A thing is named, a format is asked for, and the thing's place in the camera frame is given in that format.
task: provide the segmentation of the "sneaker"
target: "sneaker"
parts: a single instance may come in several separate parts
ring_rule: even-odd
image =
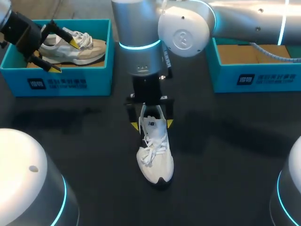
[[[143,138],[137,153],[140,170],[152,184],[166,184],[173,176],[174,160],[169,149],[166,120],[159,105],[143,105],[139,131]]]
[[[92,39],[88,33],[73,32],[67,28],[63,28],[63,30],[73,36],[80,49],[74,48],[58,35],[50,34],[39,49],[43,60],[52,64],[89,65],[104,56],[105,41]]]

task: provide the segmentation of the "shoe sole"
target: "shoe sole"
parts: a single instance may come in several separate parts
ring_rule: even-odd
[[[151,185],[153,185],[153,186],[167,186],[167,185],[169,185],[169,184],[171,183],[171,180],[172,180],[173,175],[174,175],[174,159],[173,159],[173,157],[171,157],[171,158],[172,158],[172,163],[173,163],[173,172],[171,173],[170,179],[169,179],[168,181],[165,181],[163,178],[159,178],[158,182],[154,184],[153,182],[151,182],[150,180],[147,179],[147,177],[146,177],[145,174],[143,173],[143,171],[142,171],[142,169],[141,169],[141,167],[140,167],[139,164],[138,164],[138,166],[139,166],[139,169],[140,169],[140,171],[142,172],[143,176],[145,177],[145,179],[146,179]]]
[[[86,60],[77,60],[77,59],[68,59],[65,57],[46,57],[43,56],[42,59],[46,60],[47,62],[51,63],[51,64],[73,64],[73,65],[77,65],[77,66],[87,66],[87,65],[91,65],[94,64],[98,61],[100,61],[101,59],[104,58],[104,54],[96,56],[94,58],[91,59],[86,59]]]

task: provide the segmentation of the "cardboard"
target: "cardboard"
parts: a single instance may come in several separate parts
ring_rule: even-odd
[[[260,45],[260,47],[277,56],[290,58],[285,46]],[[217,48],[223,65],[289,63],[273,59],[253,46],[218,45]]]
[[[252,46],[219,45],[217,48],[223,65],[258,63]]]
[[[285,46],[260,45],[260,47],[272,54],[277,55],[277,56],[291,58]],[[287,64],[287,63],[289,63],[289,62],[273,59],[258,50],[256,50],[256,57],[257,57],[258,63],[260,63],[260,64],[279,64],[279,63]]]

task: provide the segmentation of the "glowing blue ring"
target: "glowing blue ring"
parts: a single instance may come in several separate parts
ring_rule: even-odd
[[[214,16],[214,20],[215,20],[215,24],[214,24],[214,29],[213,29],[213,32],[215,31],[215,28],[216,28],[216,23],[217,23],[217,20],[216,20],[216,15],[215,15],[215,12],[213,11],[212,7],[206,3],[206,2],[203,2],[203,1],[200,1],[200,0],[190,0],[190,1],[196,1],[196,2],[200,2],[200,3],[203,3],[204,5],[208,6],[208,8],[211,10],[211,12],[213,13],[213,16]]]
[[[67,197],[67,188],[66,188],[66,182],[65,182],[65,179],[64,177],[62,176],[63,178],[63,182],[64,182],[64,187],[65,187],[65,195],[64,195],[64,201],[62,203],[62,207],[61,207],[61,210],[59,211],[58,215],[56,216],[54,222],[50,225],[50,226],[55,226],[55,224],[57,223],[57,221],[59,220],[63,210],[64,210],[64,207],[65,207],[65,204],[66,204],[66,197]]]
[[[124,46],[122,45],[121,43],[119,43],[119,45],[122,47],[122,48],[125,48],[125,49],[129,49],[129,50],[141,50],[141,49],[147,49],[147,48],[151,48],[151,47],[154,47],[155,45],[159,44],[161,42],[161,40],[158,40],[150,45],[147,45],[147,46],[141,46],[141,47],[130,47],[130,46]]]
[[[289,3],[290,3],[290,0],[285,0],[285,8],[286,8],[286,6],[288,6]],[[278,45],[279,46],[282,43],[285,24],[286,24],[286,12],[283,14],[283,17],[282,17],[282,24],[281,24],[280,35],[279,35],[279,40],[278,40]]]
[[[296,226],[299,226],[296,221],[294,221],[294,219],[288,214],[288,212],[286,211],[282,201],[281,201],[281,198],[280,198],[280,194],[279,194],[279,179],[280,179],[280,175],[281,175],[281,172],[279,174],[279,177],[278,177],[278,181],[277,181],[277,193],[278,193],[278,198],[279,198],[279,201],[280,201],[280,204],[284,210],[284,212],[286,213],[286,215],[288,216],[288,218],[290,218],[290,220],[296,225]]]

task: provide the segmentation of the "shoelace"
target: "shoelace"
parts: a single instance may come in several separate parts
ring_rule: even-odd
[[[144,149],[147,154],[141,158],[143,164],[150,164],[157,154],[164,154],[166,151],[167,141],[165,134],[161,139],[144,137],[147,147]]]
[[[81,32],[73,32],[75,36],[75,40],[81,39],[79,42],[80,48],[89,48],[93,45],[93,39],[88,33]]]

